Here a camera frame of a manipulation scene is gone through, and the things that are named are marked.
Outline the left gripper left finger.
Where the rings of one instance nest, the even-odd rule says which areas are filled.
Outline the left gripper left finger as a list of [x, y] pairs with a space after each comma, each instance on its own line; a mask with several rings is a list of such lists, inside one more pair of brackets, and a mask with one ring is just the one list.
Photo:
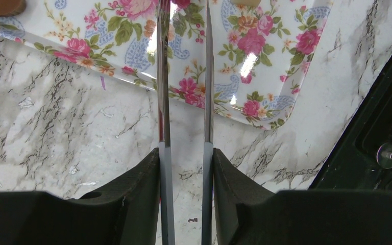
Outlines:
[[0, 244], [155, 244], [159, 150], [78, 199], [0, 192]]

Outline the metal serving tongs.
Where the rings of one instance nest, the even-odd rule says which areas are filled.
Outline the metal serving tongs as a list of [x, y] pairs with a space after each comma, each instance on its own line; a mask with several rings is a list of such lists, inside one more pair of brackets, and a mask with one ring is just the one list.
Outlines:
[[[160, 160], [160, 213], [163, 244], [175, 244], [172, 151], [170, 145], [170, 119], [168, 99], [167, 48], [171, 1], [160, 1], [157, 17], [157, 94]], [[213, 203], [213, 114], [214, 114], [214, 57], [213, 29], [210, 4], [206, 1], [206, 75], [205, 117], [203, 151], [203, 198], [201, 243], [212, 243]]]

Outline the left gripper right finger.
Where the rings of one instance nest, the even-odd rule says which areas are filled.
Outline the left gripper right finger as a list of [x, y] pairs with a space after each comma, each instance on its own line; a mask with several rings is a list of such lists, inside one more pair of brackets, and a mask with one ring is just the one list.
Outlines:
[[215, 149], [219, 244], [392, 244], [392, 192], [284, 190], [273, 193]]

